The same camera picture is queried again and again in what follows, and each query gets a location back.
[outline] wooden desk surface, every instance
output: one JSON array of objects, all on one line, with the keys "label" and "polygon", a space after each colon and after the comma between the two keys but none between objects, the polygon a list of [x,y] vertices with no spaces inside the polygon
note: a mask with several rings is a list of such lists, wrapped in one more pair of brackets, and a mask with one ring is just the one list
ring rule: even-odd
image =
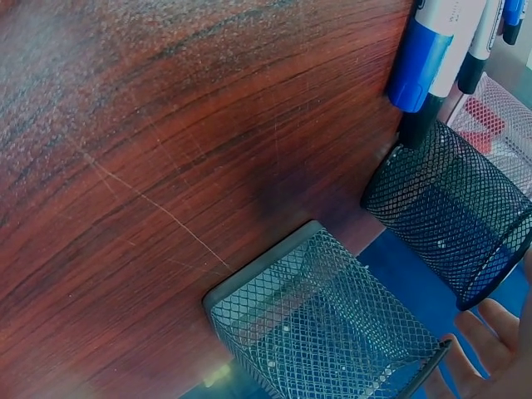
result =
[{"label": "wooden desk surface", "polygon": [[2,2],[2,398],[177,397],[210,288],[309,219],[366,244],[410,6]]}]

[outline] mesh pen holder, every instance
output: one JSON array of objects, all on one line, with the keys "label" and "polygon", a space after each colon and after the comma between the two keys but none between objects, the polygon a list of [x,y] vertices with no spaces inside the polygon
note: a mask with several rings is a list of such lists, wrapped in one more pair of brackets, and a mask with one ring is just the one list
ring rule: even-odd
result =
[{"label": "mesh pen holder", "polygon": [[447,125],[532,198],[532,111],[486,74]]},{"label": "mesh pen holder", "polygon": [[315,221],[214,288],[204,307],[272,397],[409,397],[449,347]]},{"label": "mesh pen holder", "polygon": [[465,310],[530,246],[532,203],[484,156],[437,122],[418,150],[397,146],[362,197],[452,289]]}]

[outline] black mesh pen holder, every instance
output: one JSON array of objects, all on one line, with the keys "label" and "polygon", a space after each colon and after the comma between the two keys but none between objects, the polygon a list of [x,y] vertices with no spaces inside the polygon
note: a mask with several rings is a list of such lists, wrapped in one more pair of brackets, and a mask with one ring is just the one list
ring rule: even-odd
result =
[{"label": "black mesh pen holder", "polygon": [[410,397],[449,347],[318,222],[214,288],[204,307],[278,398]]},{"label": "black mesh pen holder", "polygon": [[421,148],[392,150],[366,188],[362,207],[452,289],[460,310],[495,290],[532,240],[532,203],[440,122]]}]

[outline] hand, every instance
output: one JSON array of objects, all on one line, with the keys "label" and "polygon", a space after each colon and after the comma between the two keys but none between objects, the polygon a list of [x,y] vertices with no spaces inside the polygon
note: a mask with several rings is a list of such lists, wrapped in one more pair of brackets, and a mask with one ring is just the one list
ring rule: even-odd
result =
[{"label": "hand", "polygon": [[[532,283],[532,251],[525,255],[526,277]],[[532,397],[532,291],[529,291],[521,321],[493,299],[478,307],[482,322],[472,312],[456,316],[455,324],[473,347],[484,369],[484,379],[470,363],[454,335],[445,363],[463,399]],[[425,382],[429,399],[454,399],[441,372],[436,369]]]}]

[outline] whiteboard marker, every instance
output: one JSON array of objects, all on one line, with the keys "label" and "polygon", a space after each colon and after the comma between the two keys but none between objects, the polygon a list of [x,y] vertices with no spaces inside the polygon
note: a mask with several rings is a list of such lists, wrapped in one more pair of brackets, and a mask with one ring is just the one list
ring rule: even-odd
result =
[{"label": "whiteboard marker", "polygon": [[388,86],[388,97],[397,108],[421,109],[452,42],[462,1],[417,0]]},{"label": "whiteboard marker", "polygon": [[423,106],[419,112],[405,113],[402,117],[399,140],[403,145],[410,148],[419,147],[436,122],[440,109],[451,93],[458,71],[480,23],[485,5],[486,0],[466,0],[461,4],[455,36],[447,49]]},{"label": "whiteboard marker", "polygon": [[[516,15],[519,12],[519,7],[521,6],[521,12],[519,20],[517,20]],[[519,0],[506,0],[505,10],[503,16],[505,17],[505,27],[502,34],[505,42],[514,46],[517,43],[517,37],[523,25],[523,20],[526,17],[526,10],[529,7],[529,0],[524,0],[522,5],[520,5]]]},{"label": "whiteboard marker", "polygon": [[458,73],[458,88],[465,94],[473,94],[479,84],[485,64],[497,37],[504,0],[488,0],[471,47]]}]

